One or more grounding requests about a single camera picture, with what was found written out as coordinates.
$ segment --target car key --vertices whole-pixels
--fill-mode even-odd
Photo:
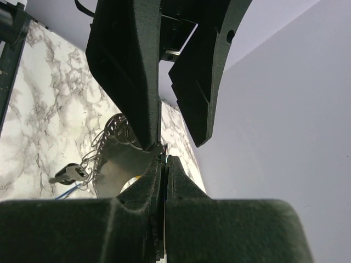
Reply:
[[[87,178],[88,174],[81,165],[70,163],[63,167],[54,178],[50,178],[49,183],[56,184],[59,182],[63,185],[71,185],[75,181],[84,181]]]

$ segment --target coiled wire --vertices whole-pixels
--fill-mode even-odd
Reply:
[[[88,184],[96,176],[101,175],[96,168],[98,161],[103,155],[103,147],[108,139],[114,139],[119,144],[130,145],[137,150],[142,150],[127,118],[121,113],[113,115],[106,122],[104,130],[99,132],[93,139],[90,145],[92,150],[82,158],[80,165],[87,172],[88,177],[81,183],[81,186],[76,182],[78,189],[86,191]],[[93,168],[89,167],[92,162],[94,162]]]

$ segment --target blue cable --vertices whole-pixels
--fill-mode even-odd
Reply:
[[[82,184],[78,184],[75,187],[72,187],[71,189],[67,190],[66,192],[64,192],[63,194],[61,194],[59,197],[55,198],[55,200],[61,199],[66,195],[69,195],[71,193],[73,193],[74,191],[76,191],[78,189],[78,187],[80,187]]]

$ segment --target white marble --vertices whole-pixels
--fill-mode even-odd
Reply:
[[[79,163],[119,109],[92,77],[83,51],[32,22],[0,137],[0,201],[53,199],[72,186],[50,185]],[[162,105],[162,142],[204,190],[180,112]],[[70,198],[95,198],[92,185]]]

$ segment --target screw hole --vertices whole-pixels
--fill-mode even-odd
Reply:
[[[233,40],[234,36],[235,36],[234,30],[230,30],[227,34],[227,42],[229,44],[231,44],[231,41]]]

